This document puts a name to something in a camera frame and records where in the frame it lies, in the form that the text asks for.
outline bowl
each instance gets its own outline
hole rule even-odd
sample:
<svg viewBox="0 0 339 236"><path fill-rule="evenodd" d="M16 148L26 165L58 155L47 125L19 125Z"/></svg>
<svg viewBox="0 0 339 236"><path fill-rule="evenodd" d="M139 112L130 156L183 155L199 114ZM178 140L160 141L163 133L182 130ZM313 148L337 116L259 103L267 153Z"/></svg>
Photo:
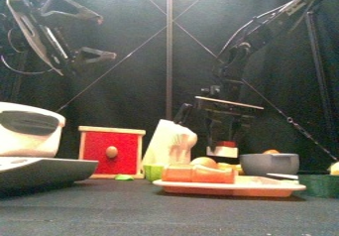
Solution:
<svg viewBox="0 0 339 236"><path fill-rule="evenodd" d="M52 158L66 117L34 106L0 102L0 157Z"/></svg>
<svg viewBox="0 0 339 236"><path fill-rule="evenodd" d="M159 164L143 165L144 178L150 182L154 182L155 180L162 179L163 169L164 169L164 165L159 165Z"/></svg>
<svg viewBox="0 0 339 236"><path fill-rule="evenodd" d="M247 176L267 177L267 174L297 175L298 154L243 154L241 165Z"/></svg>

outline green object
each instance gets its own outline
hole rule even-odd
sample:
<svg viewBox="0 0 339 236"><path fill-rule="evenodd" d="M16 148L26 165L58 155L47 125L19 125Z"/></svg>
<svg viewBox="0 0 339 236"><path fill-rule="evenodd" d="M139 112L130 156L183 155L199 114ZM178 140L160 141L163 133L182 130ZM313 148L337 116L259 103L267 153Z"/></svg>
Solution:
<svg viewBox="0 0 339 236"><path fill-rule="evenodd" d="M150 182L154 182L158 179L162 179L163 175L163 165L144 165L143 166L143 173L144 177Z"/></svg>
<svg viewBox="0 0 339 236"><path fill-rule="evenodd" d="M116 175L115 179L116 180L134 180L134 177L128 176L128 175Z"/></svg>
<svg viewBox="0 0 339 236"><path fill-rule="evenodd" d="M307 195L339 198L339 176L301 175L299 183L306 185Z"/></svg>

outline yellow fruit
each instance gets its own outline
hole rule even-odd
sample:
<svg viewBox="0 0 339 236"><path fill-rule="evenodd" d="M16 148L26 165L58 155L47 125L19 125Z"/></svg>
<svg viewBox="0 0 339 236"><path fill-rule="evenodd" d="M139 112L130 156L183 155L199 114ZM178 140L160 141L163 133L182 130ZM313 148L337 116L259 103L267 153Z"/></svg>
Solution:
<svg viewBox="0 0 339 236"><path fill-rule="evenodd" d="M339 176L339 162L337 162L330 168L330 174L333 176Z"/></svg>
<svg viewBox="0 0 339 236"><path fill-rule="evenodd" d="M202 166L206 166L207 168L211 168L211 169L218 168L218 163L215 162L215 160L212 160L208 157L196 158L195 160L192 160L190 165L202 165Z"/></svg>
<svg viewBox="0 0 339 236"><path fill-rule="evenodd" d="M267 150L263 152L265 154L279 154L278 150Z"/></svg>
<svg viewBox="0 0 339 236"><path fill-rule="evenodd" d="M227 163L218 163L218 168L220 170L227 170L227 169L234 169L239 172L239 176L245 175L245 171L242 168L242 165L233 165L233 164L227 164Z"/></svg>

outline gray bowl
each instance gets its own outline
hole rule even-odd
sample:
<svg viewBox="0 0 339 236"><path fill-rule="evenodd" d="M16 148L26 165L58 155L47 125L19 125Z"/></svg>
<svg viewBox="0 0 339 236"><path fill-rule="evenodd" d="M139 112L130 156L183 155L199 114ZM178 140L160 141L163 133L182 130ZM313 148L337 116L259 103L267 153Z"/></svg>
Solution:
<svg viewBox="0 0 339 236"><path fill-rule="evenodd" d="M297 175L298 154L245 154L241 165L247 176L267 177L267 174Z"/></svg>

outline red drawer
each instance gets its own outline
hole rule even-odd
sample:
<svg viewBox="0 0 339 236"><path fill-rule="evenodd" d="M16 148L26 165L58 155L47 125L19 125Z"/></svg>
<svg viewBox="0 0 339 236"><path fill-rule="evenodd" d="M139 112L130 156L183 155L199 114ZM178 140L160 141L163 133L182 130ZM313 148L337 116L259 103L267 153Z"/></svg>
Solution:
<svg viewBox="0 0 339 236"><path fill-rule="evenodd" d="M91 178L114 178L116 175L143 178L140 161L146 131L91 126L80 126L80 131L80 159L99 161Z"/></svg>

